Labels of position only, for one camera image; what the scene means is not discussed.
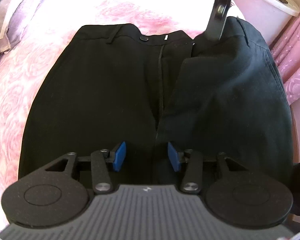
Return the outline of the pink floral bedspread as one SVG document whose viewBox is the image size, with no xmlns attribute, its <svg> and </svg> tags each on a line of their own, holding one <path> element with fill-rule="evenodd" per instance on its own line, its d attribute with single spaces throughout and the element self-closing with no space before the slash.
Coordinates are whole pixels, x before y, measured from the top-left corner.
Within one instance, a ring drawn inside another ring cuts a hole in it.
<svg viewBox="0 0 300 240">
<path fill-rule="evenodd" d="M 43 0 L 21 42 L 0 56 L 0 231 L 3 191 L 16 181 L 25 122 L 47 73 L 83 25 L 132 23 L 145 35 L 207 25 L 214 0 Z"/>
</svg>

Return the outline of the black trousers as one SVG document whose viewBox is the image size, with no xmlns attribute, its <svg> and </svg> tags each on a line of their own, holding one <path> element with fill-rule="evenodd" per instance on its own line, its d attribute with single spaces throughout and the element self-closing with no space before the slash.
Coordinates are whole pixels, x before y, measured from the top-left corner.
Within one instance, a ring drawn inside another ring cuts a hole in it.
<svg viewBox="0 0 300 240">
<path fill-rule="evenodd" d="M 126 142 L 133 177 L 164 174 L 166 145 L 225 152 L 285 183 L 292 117 L 262 35 L 229 17 L 221 40 L 183 31 L 143 36 L 133 24 L 85 25 L 43 81 L 27 118 L 19 176 L 76 152 Z"/>
</svg>

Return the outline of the pink curtain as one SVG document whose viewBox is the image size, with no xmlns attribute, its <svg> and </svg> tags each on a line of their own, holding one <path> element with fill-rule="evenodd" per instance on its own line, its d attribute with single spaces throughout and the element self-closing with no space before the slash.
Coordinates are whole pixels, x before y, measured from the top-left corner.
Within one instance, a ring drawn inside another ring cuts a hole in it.
<svg viewBox="0 0 300 240">
<path fill-rule="evenodd" d="M 271 53 L 281 75 L 287 101 L 300 98 L 300 14 L 273 46 Z"/>
</svg>

